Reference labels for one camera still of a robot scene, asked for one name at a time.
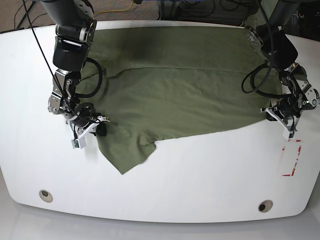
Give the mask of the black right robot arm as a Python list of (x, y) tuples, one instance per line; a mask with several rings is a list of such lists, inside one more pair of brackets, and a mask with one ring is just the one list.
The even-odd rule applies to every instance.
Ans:
[[(108, 117), (96, 112), (92, 103), (81, 102), (81, 99), (96, 95), (103, 81), (100, 64), (88, 56), (97, 26), (94, 9), (88, 0), (42, 0), (40, 3), (56, 24), (52, 62), (57, 70), (51, 74), (53, 88), (48, 111), (65, 117), (73, 134), (73, 148), (82, 149), (86, 146), (86, 135), (106, 135), (103, 123), (109, 121)], [(81, 70), (86, 63), (97, 68), (97, 86), (91, 93), (77, 93)]]

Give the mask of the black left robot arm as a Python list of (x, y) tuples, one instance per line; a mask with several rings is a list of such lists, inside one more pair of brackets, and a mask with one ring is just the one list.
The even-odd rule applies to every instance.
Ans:
[[(255, 1), (264, 23), (257, 26), (246, 25), (246, 36), (251, 46), (265, 59), (264, 63), (246, 77), (251, 90), (262, 97), (270, 98), (270, 106), (261, 108), (267, 120), (277, 121), (284, 128), (283, 136), (295, 138), (297, 124), (304, 111), (316, 109), (320, 104), (320, 94), (307, 79), (306, 70), (296, 62), (298, 51), (287, 38), (283, 28), (297, 12), (300, 5), (310, 5), (311, 0), (279, 0), (270, 16), (262, 1)], [(278, 73), (280, 83), (290, 91), (287, 94), (273, 94), (261, 91), (272, 70)]]

